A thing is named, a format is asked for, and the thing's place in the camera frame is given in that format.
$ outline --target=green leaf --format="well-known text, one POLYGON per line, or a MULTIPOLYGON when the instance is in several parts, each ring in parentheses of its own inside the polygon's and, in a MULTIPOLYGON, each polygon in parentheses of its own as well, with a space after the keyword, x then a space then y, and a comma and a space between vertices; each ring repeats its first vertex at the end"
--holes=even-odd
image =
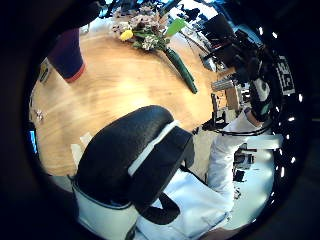
POLYGON ((135 41, 135 42, 132 44, 132 46, 133 46, 134 48, 142 48, 141 42, 138 42, 138 41, 135 41))
POLYGON ((181 18, 176 18, 173 22, 169 25, 166 35, 168 37, 173 36, 177 32, 179 32, 182 28, 186 26, 186 22, 181 18))
POLYGON ((134 36, 136 37, 141 37, 141 38, 146 38, 147 36, 149 36, 150 34, 147 33, 138 33, 138 32, 133 32, 134 36))

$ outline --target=person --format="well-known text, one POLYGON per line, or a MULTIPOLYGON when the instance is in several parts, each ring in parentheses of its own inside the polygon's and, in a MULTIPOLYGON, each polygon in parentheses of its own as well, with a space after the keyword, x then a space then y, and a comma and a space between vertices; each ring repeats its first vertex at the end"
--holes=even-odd
MULTIPOLYGON (((251 62, 260 72, 261 62, 251 62)), ((251 107, 229 123, 226 132, 250 132, 262 127, 271 107, 269 85, 259 74, 251 75, 251 107)), ((222 227, 230 220, 234 206, 233 160, 234 153, 248 136, 219 134, 211 145, 207 185, 194 175, 178 170, 164 192, 180 208, 180 215, 170 224, 157 225, 143 217, 137 221, 135 240, 227 239, 238 230, 222 227)), ((159 201, 154 206, 161 207, 159 201)))

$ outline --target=flower bouquet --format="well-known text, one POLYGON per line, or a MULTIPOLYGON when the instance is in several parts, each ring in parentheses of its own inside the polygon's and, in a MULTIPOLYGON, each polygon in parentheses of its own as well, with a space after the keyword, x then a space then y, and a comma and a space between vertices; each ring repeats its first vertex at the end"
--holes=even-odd
POLYGON ((193 93, 197 92, 194 79, 179 55, 168 47, 171 37, 184 27, 185 23, 181 19, 175 20, 166 31, 165 22, 152 4, 144 5, 131 16, 127 22, 120 22, 113 26, 113 32, 119 35, 122 41, 129 41, 132 46, 145 51, 163 51, 170 62, 180 73, 193 93))

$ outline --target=white shirt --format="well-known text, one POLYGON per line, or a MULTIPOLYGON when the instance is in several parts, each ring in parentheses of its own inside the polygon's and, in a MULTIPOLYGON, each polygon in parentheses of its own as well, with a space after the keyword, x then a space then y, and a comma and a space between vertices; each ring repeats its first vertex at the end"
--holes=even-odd
MULTIPOLYGON (((258 128, 242 112, 224 131, 245 132, 258 128)), ((211 146, 208 186, 192 174, 178 170, 164 192, 179 206, 180 215, 170 224, 157 225, 139 217, 135 240, 193 240, 223 227, 233 208, 234 153, 248 137, 219 134, 211 146)), ((153 206, 161 207, 157 200, 153 206)))

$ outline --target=white flower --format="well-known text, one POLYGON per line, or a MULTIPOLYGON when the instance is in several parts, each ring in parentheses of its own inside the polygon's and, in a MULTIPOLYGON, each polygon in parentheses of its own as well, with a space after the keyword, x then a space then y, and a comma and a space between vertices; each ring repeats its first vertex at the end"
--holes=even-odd
POLYGON ((142 43, 142 48, 149 51, 150 49, 155 48, 158 41, 159 40, 155 36, 147 36, 142 43))
POLYGON ((120 22, 119 29, 120 29, 120 32, 124 32, 127 30, 132 30, 132 27, 130 26, 130 24, 128 22, 120 22))

